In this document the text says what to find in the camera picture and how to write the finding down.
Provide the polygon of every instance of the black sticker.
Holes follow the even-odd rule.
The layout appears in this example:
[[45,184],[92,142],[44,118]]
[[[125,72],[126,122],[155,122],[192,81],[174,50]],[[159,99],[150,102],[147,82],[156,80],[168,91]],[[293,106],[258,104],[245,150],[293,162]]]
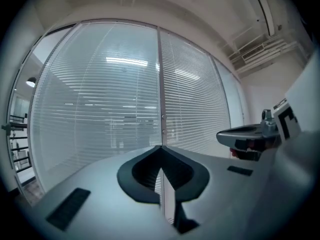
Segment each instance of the black sticker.
[[84,204],[90,191],[76,188],[68,197],[50,214],[46,220],[65,231],[72,219],[75,217],[81,206]]

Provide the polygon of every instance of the ceiling light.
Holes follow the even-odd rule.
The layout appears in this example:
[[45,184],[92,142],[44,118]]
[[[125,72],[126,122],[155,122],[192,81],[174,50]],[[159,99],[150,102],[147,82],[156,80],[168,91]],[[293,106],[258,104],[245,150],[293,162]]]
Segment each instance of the ceiling light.
[[35,78],[35,77],[30,77],[30,78],[28,79],[28,81],[26,81],[26,84],[27,84],[28,86],[35,87],[35,85],[36,85],[36,78]]
[[138,59],[132,59],[132,58],[113,58],[113,57],[106,57],[106,62],[108,63],[127,63],[127,64],[133,64],[133,65],[139,65],[146,67],[148,65],[148,62],[145,60],[138,60]]
[[194,80],[199,80],[200,77],[199,76],[196,76],[194,74],[190,74],[190,73],[187,73],[185,71],[182,71],[182,70],[179,70],[179,69],[176,69],[175,72],[181,76],[184,76],[184,77],[187,77],[187,78],[191,78],[191,79],[194,79]]
[[271,10],[270,10],[268,1],[267,0],[258,0],[258,1],[261,6],[264,18],[265,18],[265,22],[266,22],[266,26],[268,28],[269,36],[273,36],[275,34],[275,25],[274,25],[274,20],[272,18],[272,14],[271,14]]

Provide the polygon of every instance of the black cutout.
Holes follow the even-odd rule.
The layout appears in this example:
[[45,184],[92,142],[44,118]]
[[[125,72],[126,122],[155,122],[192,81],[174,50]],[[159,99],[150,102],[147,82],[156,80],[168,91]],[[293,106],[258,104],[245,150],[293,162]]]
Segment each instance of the black cutout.
[[165,146],[156,146],[124,163],[117,172],[117,180],[135,201],[160,204],[160,196],[155,193],[160,168],[175,190],[173,226],[180,233],[197,227],[194,220],[186,218],[181,203],[198,198],[206,188],[210,175],[202,164]]
[[253,170],[236,167],[236,166],[229,166],[227,170],[237,174],[246,175],[246,176],[251,176],[251,174],[253,173]]
[[65,231],[90,193],[88,190],[76,188],[46,220],[58,229]]
[[249,139],[246,139],[246,140],[236,139],[234,146],[238,150],[247,150],[249,141],[250,141]]

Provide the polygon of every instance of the horizontal blinds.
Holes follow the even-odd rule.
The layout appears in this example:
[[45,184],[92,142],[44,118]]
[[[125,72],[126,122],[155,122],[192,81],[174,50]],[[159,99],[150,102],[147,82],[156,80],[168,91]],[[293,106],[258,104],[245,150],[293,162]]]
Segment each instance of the horizontal blinds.
[[32,103],[32,156],[44,190],[92,162],[161,145],[159,90],[155,29],[73,29],[46,63]]
[[225,96],[229,108],[231,127],[240,127],[244,125],[244,117],[240,96],[238,93],[237,80],[234,75],[218,60],[214,63],[221,76],[222,84],[225,91]]
[[164,30],[163,60],[167,144],[205,155],[229,157],[216,133],[230,128],[228,107],[211,58]]

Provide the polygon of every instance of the metal window frame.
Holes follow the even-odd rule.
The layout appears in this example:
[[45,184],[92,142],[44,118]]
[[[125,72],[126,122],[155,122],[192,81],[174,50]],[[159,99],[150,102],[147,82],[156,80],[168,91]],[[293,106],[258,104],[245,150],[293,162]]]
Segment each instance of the metal window frame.
[[36,92],[36,88],[39,82],[39,79],[45,69],[46,64],[48,63],[49,59],[51,58],[52,54],[56,51],[56,49],[58,48],[58,46],[61,44],[61,42],[73,31],[75,30],[78,26],[80,25],[80,22],[78,24],[75,24],[73,27],[71,27],[69,29],[69,31],[67,33],[65,33],[65,35],[59,40],[59,42],[55,45],[55,47],[53,48],[53,50],[50,52],[49,56],[46,58],[42,69],[39,72],[39,75],[36,77],[36,81],[34,84],[34,88],[32,91],[32,96],[31,96],[31,100],[30,100],[30,104],[29,104],[29,110],[28,110],[28,119],[27,119],[27,131],[26,131],[26,135],[28,136],[27,140],[28,140],[28,146],[29,146],[29,156],[30,156],[30,160],[31,160],[31,164],[34,166],[34,175],[35,178],[37,179],[37,183],[39,185],[39,188],[41,189],[41,191],[43,193],[46,193],[46,191],[44,190],[44,187],[41,183],[41,179],[38,175],[37,170],[35,169],[35,161],[34,161],[34,157],[32,155],[32,146],[31,146],[31,138],[30,138],[30,121],[31,121],[31,111],[32,111],[32,106],[33,106],[33,102],[34,102],[34,97],[35,97],[35,92]]
[[[28,140],[28,146],[29,146],[29,156],[30,156],[30,159],[31,159],[31,163],[33,165],[35,163],[34,163],[34,160],[33,160],[32,148],[31,148],[31,140],[30,140],[29,136],[30,136],[31,110],[32,110],[32,105],[33,105],[33,101],[34,101],[34,95],[35,95],[35,91],[36,91],[36,88],[37,88],[37,85],[38,85],[38,81],[39,81],[40,76],[42,75],[42,73],[44,71],[45,65],[47,64],[49,58],[52,56],[53,52],[57,49],[57,47],[61,44],[62,40],[64,40],[71,31],[73,31],[75,28],[77,28],[81,24],[88,24],[88,23],[129,24],[129,25],[134,25],[134,26],[139,26],[139,27],[156,29],[156,31],[157,31],[157,42],[158,42],[159,81],[160,81],[159,87],[160,87],[160,109],[161,109],[161,113],[160,113],[161,114],[161,135],[162,135],[162,144],[163,145],[167,144],[167,134],[166,134],[167,120],[166,120],[166,107],[165,107],[166,98],[165,98],[165,89],[164,89],[163,56],[162,56],[162,45],[161,45],[161,35],[160,35],[161,31],[167,32],[170,35],[173,35],[173,36],[178,37],[179,39],[182,39],[184,42],[188,43],[192,47],[198,49],[200,52],[202,52],[202,53],[204,53],[204,54],[209,56],[209,58],[211,60],[211,63],[212,63],[212,66],[213,66],[213,69],[216,71],[216,73],[218,75],[218,79],[219,79],[219,81],[221,83],[221,87],[223,88],[224,100],[225,100],[226,105],[227,105],[226,108],[227,108],[229,124],[230,124],[230,112],[229,112],[228,100],[227,100],[227,97],[226,97],[226,92],[225,92],[225,88],[224,88],[224,85],[223,85],[222,80],[221,80],[220,73],[219,73],[219,71],[217,69],[217,66],[215,64],[215,60],[217,60],[217,61],[219,61],[219,60],[216,57],[214,57],[211,53],[209,53],[208,51],[206,51],[205,49],[203,49],[199,45],[195,44],[194,42],[188,40],[187,38],[185,38],[185,37],[183,37],[183,36],[181,36],[181,35],[179,35],[177,33],[174,33],[174,32],[172,32],[170,30],[167,30],[165,28],[156,26],[156,25],[148,24],[148,23],[141,22],[141,21],[127,20],[127,19],[117,19],[117,18],[96,18],[96,19],[81,20],[81,21],[77,21],[77,22],[62,26],[62,27],[58,27],[58,28],[54,28],[54,26],[52,26],[45,34],[43,34],[35,42],[35,44],[33,45],[32,49],[27,53],[27,56],[24,58],[23,63],[21,64],[21,67],[18,70],[17,75],[16,75],[15,80],[14,80],[14,83],[12,85],[12,90],[11,90],[10,99],[9,99],[8,108],[7,108],[7,121],[9,122],[10,121],[9,120],[9,118],[10,118],[10,111],[9,110],[11,108],[12,99],[13,99],[13,96],[14,96],[13,95],[13,93],[14,93],[13,90],[14,90],[17,82],[18,82],[18,79],[19,79],[19,76],[21,74],[21,71],[23,70],[26,62],[28,61],[28,59],[31,56],[31,54],[32,54],[33,50],[35,49],[35,47],[39,44],[39,42],[41,42],[41,40],[44,37],[47,37],[48,35],[56,33],[58,31],[70,28],[69,31],[56,44],[56,46],[53,48],[53,50],[49,54],[48,58],[44,62],[43,67],[42,67],[42,69],[41,69],[41,71],[40,71],[40,73],[39,73],[39,75],[38,75],[38,77],[36,79],[36,83],[35,83],[35,86],[34,86],[34,89],[33,89],[33,93],[32,93],[32,96],[31,96],[31,100],[30,100],[30,104],[29,104],[29,110],[28,110],[28,115],[29,116],[28,116],[28,121],[27,121],[27,125],[28,125],[28,127],[27,127],[27,136],[28,136],[28,138],[27,138],[27,140]],[[228,69],[228,67],[226,67],[221,61],[219,61],[219,62],[234,76],[234,74]],[[8,144],[8,154],[10,156],[10,149],[9,149],[9,147],[10,147],[10,138],[9,137],[7,138],[7,144]],[[12,168],[14,168],[14,163],[13,163],[13,160],[11,159],[11,157],[10,157],[10,162],[11,162]],[[43,186],[41,184],[40,178],[39,178],[39,176],[37,174],[37,170],[34,170],[34,174],[36,176],[36,179],[38,180],[40,189],[45,193],[44,188],[43,188]]]
[[[228,68],[223,64],[221,63],[220,60],[216,59],[214,56],[211,56],[211,60],[215,66],[215,69],[217,71],[217,74],[219,75],[219,79],[220,79],[220,82],[222,84],[222,87],[223,87],[223,92],[224,92],[224,97],[225,97],[225,100],[226,100],[226,103],[227,103],[227,107],[228,107],[228,113],[229,113],[229,122],[230,122],[230,127],[231,127],[231,118],[230,118],[230,110],[229,110],[229,103],[228,103],[228,99],[227,99],[227,95],[226,95],[226,89],[224,87],[224,83],[222,81],[222,78],[221,78],[221,75],[220,75],[220,72],[218,70],[218,67],[217,67],[217,64],[215,63],[215,60],[217,60],[222,66],[224,66],[224,68],[229,71],[231,73],[231,76],[235,79],[236,82],[239,83],[239,85],[242,87],[241,85],[241,82],[238,80],[238,78],[232,74],[232,72],[230,70],[228,70]],[[245,124],[245,114],[244,114],[244,108],[243,108],[243,103],[241,101],[241,98],[240,98],[240,94],[239,94],[239,89],[238,89],[238,86],[237,84],[235,84],[235,88],[236,88],[236,93],[237,93],[237,96],[239,98],[239,101],[240,101],[240,109],[241,109],[241,114],[242,114],[242,120],[243,120],[243,125]]]

